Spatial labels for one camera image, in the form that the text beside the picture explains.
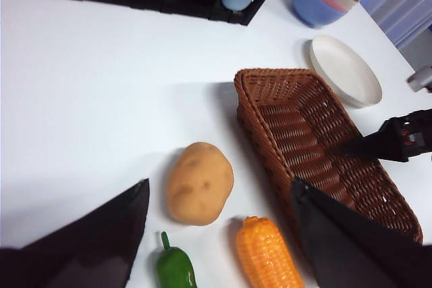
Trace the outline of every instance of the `white table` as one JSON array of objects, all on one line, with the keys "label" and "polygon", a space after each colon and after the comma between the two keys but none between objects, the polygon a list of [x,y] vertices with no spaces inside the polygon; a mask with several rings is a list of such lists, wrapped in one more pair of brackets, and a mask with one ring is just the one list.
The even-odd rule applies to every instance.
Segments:
[{"label": "white table", "polygon": [[[71,0],[1,0],[1,243],[23,246],[150,177],[144,239],[128,288],[156,287],[159,231],[191,257],[199,287],[248,287],[233,253],[233,218],[283,215],[235,116],[232,80],[243,67],[309,67],[307,40],[334,36],[377,74],[383,100],[348,109],[363,134],[431,108],[413,93],[412,68],[357,5],[319,30],[266,0],[248,27]],[[171,221],[163,182],[180,148],[210,142],[225,153],[235,185],[206,227]],[[383,162],[432,243],[430,154]],[[308,287],[316,287],[295,246]]]}]

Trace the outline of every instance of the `green chili pepper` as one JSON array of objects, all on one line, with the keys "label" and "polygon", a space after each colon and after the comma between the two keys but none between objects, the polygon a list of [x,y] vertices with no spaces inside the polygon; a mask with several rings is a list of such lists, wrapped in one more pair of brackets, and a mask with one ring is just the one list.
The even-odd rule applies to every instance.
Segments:
[{"label": "green chili pepper", "polygon": [[162,232],[164,250],[156,262],[160,288],[196,288],[192,263],[186,253],[170,247],[166,232]]}]

